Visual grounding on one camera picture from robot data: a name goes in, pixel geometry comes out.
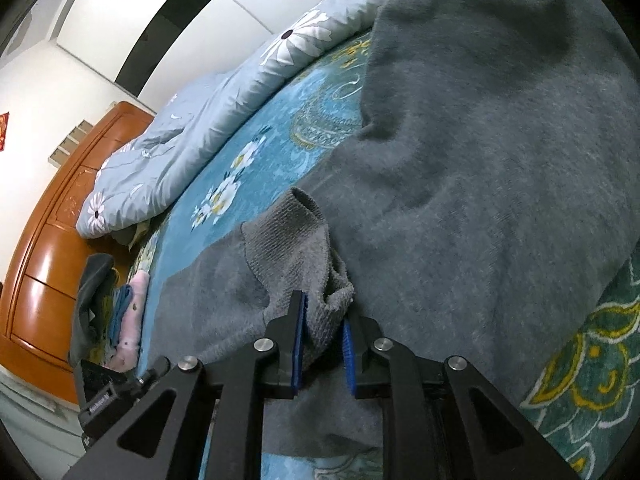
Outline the teal floral bed blanket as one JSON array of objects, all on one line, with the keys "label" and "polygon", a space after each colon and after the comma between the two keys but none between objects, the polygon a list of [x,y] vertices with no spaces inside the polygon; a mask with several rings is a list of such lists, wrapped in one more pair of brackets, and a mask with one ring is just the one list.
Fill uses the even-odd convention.
[{"label": "teal floral bed blanket", "polygon": [[[150,274],[144,344],[165,281],[358,130],[369,50],[369,35],[360,34],[302,70],[239,128],[154,226],[134,263]],[[521,409],[579,477],[603,477],[639,419],[637,255],[544,368]]]}]

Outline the pink folded garment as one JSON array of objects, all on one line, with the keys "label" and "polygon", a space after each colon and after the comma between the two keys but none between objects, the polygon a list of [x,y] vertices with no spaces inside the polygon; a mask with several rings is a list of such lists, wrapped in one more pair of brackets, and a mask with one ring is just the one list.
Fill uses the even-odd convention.
[{"label": "pink folded garment", "polygon": [[137,366],[142,334],[142,320],[148,292],[150,276],[139,270],[127,283],[134,291],[129,307],[122,318],[119,341],[114,356],[107,361],[107,367],[115,372],[129,372]]}]

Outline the dark grey garment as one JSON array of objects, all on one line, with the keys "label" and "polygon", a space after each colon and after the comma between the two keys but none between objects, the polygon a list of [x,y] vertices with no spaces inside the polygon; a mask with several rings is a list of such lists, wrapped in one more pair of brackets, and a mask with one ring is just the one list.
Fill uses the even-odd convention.
[{"label": "dark grey garment", "polygon": [[81,360],[91,360],[91,353],[101,351],[110,316],[108,307],[117,279],[111,255],[97,252],[87,258],[72,314],[70,350],[67,352],[70,367],[77,366]]}]

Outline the red wall decoration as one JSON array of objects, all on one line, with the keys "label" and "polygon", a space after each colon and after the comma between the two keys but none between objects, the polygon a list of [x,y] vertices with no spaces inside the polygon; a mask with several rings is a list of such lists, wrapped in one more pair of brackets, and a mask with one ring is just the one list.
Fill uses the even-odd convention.
[{"label": "red wall decoration", "polygon": [[9,113],[0,115],[0,152],[4,151],[6,145],[6,129],[8,128]]}]

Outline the white black sliding wardrobe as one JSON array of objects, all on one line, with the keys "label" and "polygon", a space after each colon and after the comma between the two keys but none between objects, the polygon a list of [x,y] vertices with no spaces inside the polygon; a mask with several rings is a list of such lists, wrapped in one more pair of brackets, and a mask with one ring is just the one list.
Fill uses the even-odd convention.
[{"label": "white black sliding wardrobe", "polygon": [[191,80],[223,73],[308,32],[321,0],[73,0],[56,42],[150,110]]}]

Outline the small dark blue garment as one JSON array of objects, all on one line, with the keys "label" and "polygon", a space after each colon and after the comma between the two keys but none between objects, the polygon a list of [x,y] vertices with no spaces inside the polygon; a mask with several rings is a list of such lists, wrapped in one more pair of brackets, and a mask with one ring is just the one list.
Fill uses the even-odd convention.
[{"label": "small dark blue garment", "polygon": [[129,284],[120,286],[113,295],[113,311],[107,327],[107,338],[111,347],[116,347],[119,341],[122,318],[127,311],[131,299],[134,298],[134,291]]}]

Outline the grey knit sweater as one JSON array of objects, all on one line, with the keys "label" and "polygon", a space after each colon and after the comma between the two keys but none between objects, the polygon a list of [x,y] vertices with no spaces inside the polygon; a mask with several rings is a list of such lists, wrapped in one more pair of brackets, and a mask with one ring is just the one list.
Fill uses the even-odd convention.
[{"label": "grey knit sweater", "polygon": [[219,361],[306,292],[304,385],[264,448],[382,443],[331,356],[348,310],[417,356],[460,354],[512,403],[639,238],[639,59],[601,0],[388,0],[362,126],[165,282],[151,358]]}]

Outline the orange wooden headboard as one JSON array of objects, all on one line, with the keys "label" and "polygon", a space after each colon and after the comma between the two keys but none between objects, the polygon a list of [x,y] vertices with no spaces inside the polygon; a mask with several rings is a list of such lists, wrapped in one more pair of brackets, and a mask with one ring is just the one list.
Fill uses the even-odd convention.
[{"label": "orange wooden headboard", "polygon": [[75,224],[108,155],[140,136],[152,116],[117,103],[85,136],[56,172],[26,223],[1,293],[1,365],[36,389],[78,403],[67,362],[72,315],[87,258],[114,257],[124,275],[134,257],[103,237],[81,238]]}]

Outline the light blue floral duvet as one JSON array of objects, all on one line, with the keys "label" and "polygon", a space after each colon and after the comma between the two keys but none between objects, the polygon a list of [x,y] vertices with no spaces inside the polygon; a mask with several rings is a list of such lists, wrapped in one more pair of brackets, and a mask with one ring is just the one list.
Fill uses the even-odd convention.
[{"label": "light blue floral duvet", "polygon": [[98,238],[167,208],[274,92],[346,39],[369,29],[387,0],[321,0],[228,73],[178,91],[144,133],[104,160],[76,230]]}]

